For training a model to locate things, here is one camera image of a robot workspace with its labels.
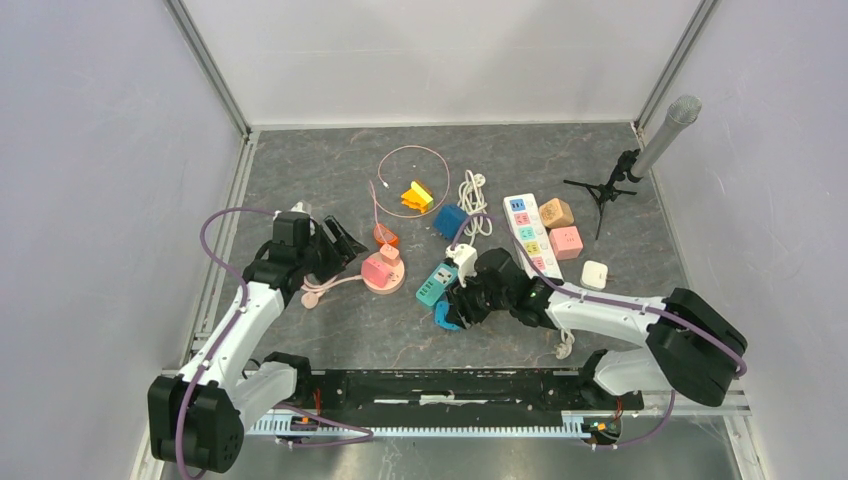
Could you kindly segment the hot pink square plug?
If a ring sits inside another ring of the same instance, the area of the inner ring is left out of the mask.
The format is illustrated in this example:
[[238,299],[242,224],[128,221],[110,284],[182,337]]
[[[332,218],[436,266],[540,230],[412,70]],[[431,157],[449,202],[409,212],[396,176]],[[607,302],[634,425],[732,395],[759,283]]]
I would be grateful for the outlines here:
[[391,268],[379,259],[369,257],[361,266],[361,276],[369,288],[384,289],[391,279]]

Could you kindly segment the salmon usb charger block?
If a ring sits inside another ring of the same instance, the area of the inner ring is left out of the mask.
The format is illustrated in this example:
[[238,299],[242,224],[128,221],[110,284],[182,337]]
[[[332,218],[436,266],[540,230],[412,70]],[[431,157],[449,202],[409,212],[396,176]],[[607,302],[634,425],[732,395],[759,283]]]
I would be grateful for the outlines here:
[[391,268],[397,267],[401,262],[399,250],[389,243],[381,246],[379,254],[381,261]]

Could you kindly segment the blue plug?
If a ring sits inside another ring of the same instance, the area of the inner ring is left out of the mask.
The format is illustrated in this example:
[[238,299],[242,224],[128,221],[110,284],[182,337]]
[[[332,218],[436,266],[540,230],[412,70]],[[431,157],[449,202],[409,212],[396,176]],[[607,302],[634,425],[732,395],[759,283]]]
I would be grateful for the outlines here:
[[457,325],[450,321],[450,312],[450,303],[447,300],[439,300],[434,307],[434,323],[440,328],[447,331],[461,331],[463,329],[462,324]]

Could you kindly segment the pink cube socket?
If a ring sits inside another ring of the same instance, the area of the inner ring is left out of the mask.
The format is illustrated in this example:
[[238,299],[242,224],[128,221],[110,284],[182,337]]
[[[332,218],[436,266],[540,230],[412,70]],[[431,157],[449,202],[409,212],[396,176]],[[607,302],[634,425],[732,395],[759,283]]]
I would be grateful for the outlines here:
[[576,226],[552,229],[549,232],[549,241],[558,261],[576,259],[584,247]]

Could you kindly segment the blue cube socket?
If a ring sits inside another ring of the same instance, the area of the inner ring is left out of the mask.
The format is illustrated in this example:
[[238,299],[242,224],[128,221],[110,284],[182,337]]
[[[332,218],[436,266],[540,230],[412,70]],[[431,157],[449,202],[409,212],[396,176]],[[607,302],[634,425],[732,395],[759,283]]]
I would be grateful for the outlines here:
[[445,239],[452,240],[469,215],[456,204],[447,204],[440,208],[433,227]]

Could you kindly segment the beige dragon cube socket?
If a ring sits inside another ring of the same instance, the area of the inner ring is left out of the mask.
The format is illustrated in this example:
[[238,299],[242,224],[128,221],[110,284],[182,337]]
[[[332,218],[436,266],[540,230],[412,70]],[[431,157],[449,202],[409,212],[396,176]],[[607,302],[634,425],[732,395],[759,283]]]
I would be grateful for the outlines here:
[[539,207],[539,215],[547,229],[569,227],[574,224],[571,207],[559,198],[553,198]]

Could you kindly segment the white adapter plug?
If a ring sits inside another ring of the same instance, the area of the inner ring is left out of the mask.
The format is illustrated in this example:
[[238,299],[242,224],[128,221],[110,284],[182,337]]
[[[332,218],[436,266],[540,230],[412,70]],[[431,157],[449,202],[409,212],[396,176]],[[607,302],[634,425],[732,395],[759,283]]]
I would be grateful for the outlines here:
[[584,288],[602,291],[608,283],[609,267],[601,262],[587,260],[580,276],[580,283]]

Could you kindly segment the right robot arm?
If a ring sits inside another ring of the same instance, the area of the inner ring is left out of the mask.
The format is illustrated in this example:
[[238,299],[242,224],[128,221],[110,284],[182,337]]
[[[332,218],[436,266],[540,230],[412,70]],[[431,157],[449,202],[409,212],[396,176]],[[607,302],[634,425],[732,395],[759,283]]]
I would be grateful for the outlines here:
[[692,290],[642,298],[592,292],[529,274],[503,248],[483,253],[473,271],[446,291],[446,319],[459,328],[506,311],[531,328],[593,332],[632,345],[626,352],[599,350],[583,367],[577,392],[591,408],[644,390],[675,391],[719,407],[747,371],[744,335]]

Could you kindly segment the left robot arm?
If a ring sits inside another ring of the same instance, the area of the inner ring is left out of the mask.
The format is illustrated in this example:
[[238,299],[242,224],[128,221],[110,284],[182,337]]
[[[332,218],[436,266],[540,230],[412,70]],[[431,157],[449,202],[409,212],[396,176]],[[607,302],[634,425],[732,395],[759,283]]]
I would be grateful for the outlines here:
[[273,352],[249,377],[242,371],[259,340],[307,277],[326,283],[367,247],[332,216],[277,211],[271,237],[243,271],[226,317],[174,376],[160,375],[147,393],[151,454],[185,479],[225,473],[247,430],[277,404],[302,407],[315,395],[308,358]]

